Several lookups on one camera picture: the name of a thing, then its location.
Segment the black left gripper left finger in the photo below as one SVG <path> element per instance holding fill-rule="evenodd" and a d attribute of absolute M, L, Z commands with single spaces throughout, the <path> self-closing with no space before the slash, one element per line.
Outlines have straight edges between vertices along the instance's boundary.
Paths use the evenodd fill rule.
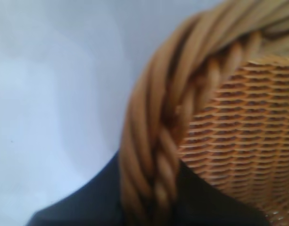
<path fill-rule="evenodd" d="M 30 226 L 121 226 L 119 167 L 116 153 L 86 185 L 36 212 Z"/>

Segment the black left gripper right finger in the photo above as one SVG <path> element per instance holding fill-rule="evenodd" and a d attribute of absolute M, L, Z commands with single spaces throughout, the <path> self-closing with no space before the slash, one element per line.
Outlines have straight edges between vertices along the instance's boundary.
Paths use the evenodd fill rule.
<path fill-rule="evenodd" d="M 212 187 L 180 163 L 175 226 L 268 226 L 264 213 Z"/>

